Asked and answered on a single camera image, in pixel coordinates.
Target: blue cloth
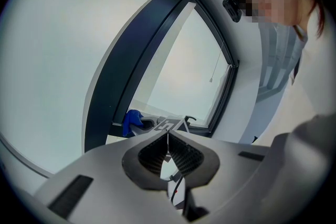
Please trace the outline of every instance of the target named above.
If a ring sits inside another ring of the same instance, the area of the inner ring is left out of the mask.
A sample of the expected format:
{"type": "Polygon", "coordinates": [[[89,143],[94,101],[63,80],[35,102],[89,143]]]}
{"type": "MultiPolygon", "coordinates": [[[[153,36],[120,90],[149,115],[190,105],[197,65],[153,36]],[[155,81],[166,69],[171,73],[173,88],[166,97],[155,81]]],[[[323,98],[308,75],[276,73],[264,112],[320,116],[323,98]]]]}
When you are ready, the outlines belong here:
{"type": "Polygon", "coordinates": [[[130,124],[134,124],[136,126],[143,126],[143,123],[141,122],[140,118],[142,118],[143,115],[141,115],[140,111],[131,109],[126,113],[125,119],[124,119],[124,126],[122,129],[122,136],[126,136],[131,132],[130,124]]]}

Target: white panel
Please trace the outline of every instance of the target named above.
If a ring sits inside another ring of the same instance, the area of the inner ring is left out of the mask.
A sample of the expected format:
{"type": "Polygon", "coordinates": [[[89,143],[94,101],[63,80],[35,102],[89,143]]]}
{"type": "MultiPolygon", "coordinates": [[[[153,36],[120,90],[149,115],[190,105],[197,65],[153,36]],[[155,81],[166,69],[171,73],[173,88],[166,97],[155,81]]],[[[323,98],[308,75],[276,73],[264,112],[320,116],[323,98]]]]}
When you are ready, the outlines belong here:
{"type": "Polygon", "coordinates": [[[261,65],[240,62],[230,100],[212,138],[239,142],[256,103],[260,72],[261,65]]]}
{"type": "Polygon", "coordinates": [[[116,143],[116,142],[119,142],[119,141],[123,141],[125,139],[127,139],[127,138],[108,135],[107,138],[106,138],[106,144],[116,143]]]}
{"type": "Polygon", "coordinates": [[[177,172],[177,166],[175,165],[173,158],[171,158],[169,162],[164,161],[162,163],[160,178],[168,179],[171,175],[175,175],[177,172]]]}
{"type": "MultiPolygon", "coordinates": [[[[267,67],[266,79],[269,78],[271,70],[272,67],[267,67]]],[[[279,77],[276,81],[276,85],[278,85],[278,83],[282,80],[284,74],[285,69],[281,69],[279,77]]],[[[255,104],[249,123],[239,141],[240,143],[251,144],[253,142],[254,136],[260,137],[277,111],[284,91],[285,87],[275,95],[255,104]]]]}
{"type": "Polygon", "coordinates": [[[270,36],[270,29],[263,27],[263,24],[260,24],[260,37],[261,37],[261,54],[262,54],[262,67],[261,67],[261,74],[260,74],[260,82],[259,86],[262,87],[265,82],[265,76],[266,76],[266,69],[268,65],[268,58],[269,58],[269,36],[270,36]]]}
{"type": "Polygon", "coordinates": [[[276,31],[277,31],[277,46],[275,53],[275,61],[273,64],[271,75],[267,82],[268,89],[274,88],[275,82],[279,77],[280,69],[284,64],[283,60],[285,59],[286,50],[288,49],[289,26],[278,24],[276,31]]]}
{"type": "MultiPolygon", "coordinates": [[[[168,182],[168,190],[167,190],[167,195],[169,200],[171,199],[175,187],[177,185],[177,182],[174,181],[169,181],[168,182]]],[[[182,201],[184,201],[184,197],[185,197],[185,179],[183,178],[180,185],[177,188],[177,192],[175,193],[174,199],[173,199],[173,205],[178,205],[179,203],[181,203],[182,201]]]]}
{"type": "Polygon", "coordinates": [[[51,172],[81,155],[90,81],[146,1],[10,0],[0,25],[0,131],[23,155],[51,172]]]}

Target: window glass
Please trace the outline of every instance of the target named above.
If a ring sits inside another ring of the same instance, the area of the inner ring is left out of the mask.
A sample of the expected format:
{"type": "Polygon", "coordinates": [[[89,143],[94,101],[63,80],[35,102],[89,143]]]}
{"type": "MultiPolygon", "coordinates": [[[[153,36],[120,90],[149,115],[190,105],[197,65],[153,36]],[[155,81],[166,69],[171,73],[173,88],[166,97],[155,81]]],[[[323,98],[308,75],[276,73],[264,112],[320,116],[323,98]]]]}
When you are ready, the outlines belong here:
{"type": "Polygon", "coordinates": [[[190,115],[197,119],[190,120],[193,126],[207,127],[228,64],[194,4],[183,13],[157,49],[129,108],[144,115],[190,115]]]}

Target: person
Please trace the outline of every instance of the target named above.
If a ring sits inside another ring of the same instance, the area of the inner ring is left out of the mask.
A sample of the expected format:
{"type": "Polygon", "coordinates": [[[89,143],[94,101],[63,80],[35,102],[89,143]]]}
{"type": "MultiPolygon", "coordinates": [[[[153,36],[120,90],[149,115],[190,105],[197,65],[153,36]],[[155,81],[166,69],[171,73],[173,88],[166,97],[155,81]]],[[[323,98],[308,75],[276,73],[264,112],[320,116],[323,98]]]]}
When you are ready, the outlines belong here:
{"type": "Polygon", "coordinates": [[[274,117],[253,144],[270,146],[276,135],[317,115],[335,113],[336,28],[322,0],[237,1],[248,17],[292,26],[300,39],[308,36],[295,78],[292,72],[274,117]]]}

